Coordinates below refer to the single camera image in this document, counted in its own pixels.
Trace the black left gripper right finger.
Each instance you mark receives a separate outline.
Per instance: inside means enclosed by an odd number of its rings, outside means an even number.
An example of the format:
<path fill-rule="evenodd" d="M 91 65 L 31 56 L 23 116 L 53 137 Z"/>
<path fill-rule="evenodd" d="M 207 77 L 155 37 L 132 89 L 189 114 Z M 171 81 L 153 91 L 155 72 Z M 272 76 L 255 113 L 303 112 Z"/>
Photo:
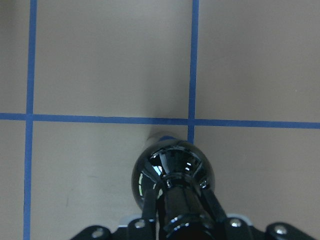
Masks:
<path fill-rule="evenodd" d="M 223 222 L 227 215 L 211 189 L 202 189 L 204 208 L 215 222 Z"/>

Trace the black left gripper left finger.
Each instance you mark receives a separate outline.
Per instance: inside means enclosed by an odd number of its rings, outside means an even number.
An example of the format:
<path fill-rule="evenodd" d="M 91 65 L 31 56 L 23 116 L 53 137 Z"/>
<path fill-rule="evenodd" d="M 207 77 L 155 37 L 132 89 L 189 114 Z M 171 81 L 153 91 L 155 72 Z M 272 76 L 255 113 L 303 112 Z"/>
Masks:
<path fill-rule="evenodd" d="M 149 222 L 157 219 L 157 196 L 153 189 L 147 190 L 144 195 L 142 218 Z"/>

